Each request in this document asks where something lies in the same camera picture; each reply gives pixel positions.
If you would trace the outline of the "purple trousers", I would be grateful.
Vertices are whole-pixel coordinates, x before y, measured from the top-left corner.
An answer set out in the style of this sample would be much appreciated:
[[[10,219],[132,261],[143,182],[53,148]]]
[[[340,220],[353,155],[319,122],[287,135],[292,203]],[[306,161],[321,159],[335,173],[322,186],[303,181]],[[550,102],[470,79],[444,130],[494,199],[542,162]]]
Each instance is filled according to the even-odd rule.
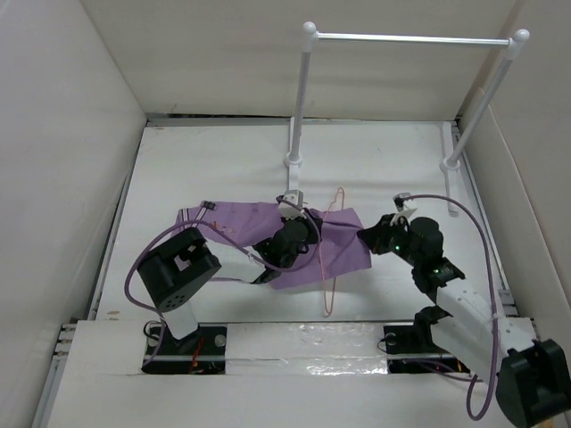
[[[321,226],[319,253],[314,258],[309,253],[302,255],[294,265],[299,267],[308,262],[307,267],[270,281],[269,285],[275,290],[316,283],[323,278],[331,279],[371,267],[370,252],[357,236],[362,224],[355,210],[327,214],[312,210],[310,214],[325,220]],[[215,202],[212,210],[200,206],[182,208],[176,222],[180,224],[193,219],[213,225],[242,247],[270,238],[283,225],[275,202]]]

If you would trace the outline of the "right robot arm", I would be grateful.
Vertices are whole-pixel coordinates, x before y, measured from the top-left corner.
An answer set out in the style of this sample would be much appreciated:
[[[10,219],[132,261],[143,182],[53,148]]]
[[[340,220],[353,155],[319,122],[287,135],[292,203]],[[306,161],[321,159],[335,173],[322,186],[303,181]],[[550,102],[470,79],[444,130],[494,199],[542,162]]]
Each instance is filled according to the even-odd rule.
[[[357,233],[371,253],[410,264],[414,284],[432,302],[421,309],[403,343],[452,354],[494,390],[516,427],[533,427],[570,409],[565,352],[497,314],[465,274],[443,255],[443,234],[431,218],[388,214]]]

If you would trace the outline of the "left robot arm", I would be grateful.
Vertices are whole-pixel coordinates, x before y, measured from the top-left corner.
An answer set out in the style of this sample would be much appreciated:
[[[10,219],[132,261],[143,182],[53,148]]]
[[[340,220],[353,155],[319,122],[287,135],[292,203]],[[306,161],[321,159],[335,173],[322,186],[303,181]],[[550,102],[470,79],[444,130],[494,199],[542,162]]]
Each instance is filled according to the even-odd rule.
[[[200,326],[189,301],[204,285],[212,280],[268,284],[287,279],[310,264],[306,259],[297,266],[301,256],[315,257],[321,227],[320,219],[302,214],[284,219],[271,237],[243,247],[221,232],[222,243],[209,241],[185,222],[181,231],[149,250],[136,270],[169,330],[170,346],[186,354],[198,345]]]

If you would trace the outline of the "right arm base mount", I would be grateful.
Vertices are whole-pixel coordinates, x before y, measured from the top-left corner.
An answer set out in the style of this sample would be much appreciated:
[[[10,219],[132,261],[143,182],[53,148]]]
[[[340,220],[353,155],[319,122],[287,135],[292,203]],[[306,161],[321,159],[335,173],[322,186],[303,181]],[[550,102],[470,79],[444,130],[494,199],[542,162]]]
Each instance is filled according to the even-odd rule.
[[[448,351],[433,343],[430,327],[449,316],[437,307],[421,309],[411,324],[389,324],[377,348],[387,355],[387,371],[397,374],[442,374],[461,379],[469,369]]]

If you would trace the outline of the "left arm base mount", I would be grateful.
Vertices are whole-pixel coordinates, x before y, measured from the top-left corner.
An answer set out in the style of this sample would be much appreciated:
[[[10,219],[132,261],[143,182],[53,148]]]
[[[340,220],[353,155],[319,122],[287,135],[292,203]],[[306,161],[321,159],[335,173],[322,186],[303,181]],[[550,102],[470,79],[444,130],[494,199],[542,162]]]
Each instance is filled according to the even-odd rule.
[[[176,340],[166,329],[161,342],[161,325],[148,321],[142,371],[149,375],[224,375],[226,373],[226,325],[199,325],[190,338]]]

